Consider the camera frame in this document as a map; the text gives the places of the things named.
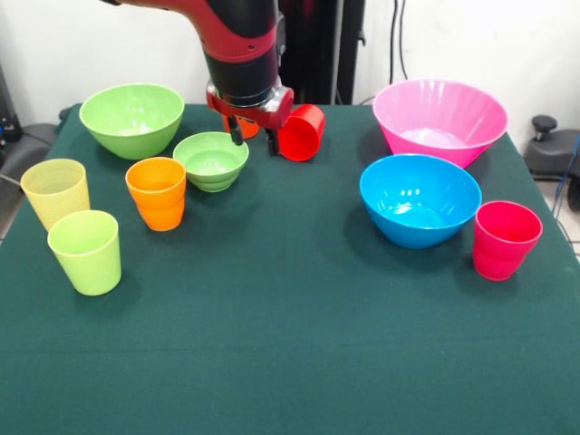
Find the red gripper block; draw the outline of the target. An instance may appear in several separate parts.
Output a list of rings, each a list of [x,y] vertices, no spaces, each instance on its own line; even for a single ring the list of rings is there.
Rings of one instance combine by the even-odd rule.
[[[208,107],[228,117],[228,127],[232,141],[236,145],[244,142],[244,135],[238,123],[237,117],[257,123],[266,130],[268,152],[271,156],[279,155],[278,131],[289,118],[294,106],[294,91],[291,88],[280,84],[272,89],[273,93],[263,102],[250,106],[239,106],[232,102],[227,102],[218,95],[218,88],[208,82],[206,95]]]

